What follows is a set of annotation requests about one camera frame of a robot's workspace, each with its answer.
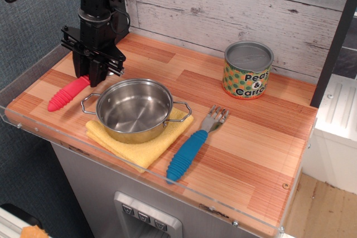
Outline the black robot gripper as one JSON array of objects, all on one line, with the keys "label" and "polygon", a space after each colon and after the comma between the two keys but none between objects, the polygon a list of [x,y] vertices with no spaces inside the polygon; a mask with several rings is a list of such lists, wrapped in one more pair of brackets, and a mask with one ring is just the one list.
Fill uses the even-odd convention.
[{"label": "black robot gripper", "polygon": [[112,13],[92,16],[78,10],[80,27],[63,26],[62,45],[73,52],[77,78],[89,74],[90,87],[97,87],[107,74],[124,74],[126,57],[116,47],[117,33],[112,26]]}]

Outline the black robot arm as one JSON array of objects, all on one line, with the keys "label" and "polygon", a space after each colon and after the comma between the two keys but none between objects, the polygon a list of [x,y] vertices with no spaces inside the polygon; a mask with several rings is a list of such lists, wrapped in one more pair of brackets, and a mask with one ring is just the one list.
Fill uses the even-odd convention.
[{"label": "black robot arm", "polygon": [[80,0],[80,27],[64,26],[62,45],[73,52],[76,77],[87,76],[91,87],[108,74],[124,74],[125,55],[117,43],[129,33],[125,0]]}]

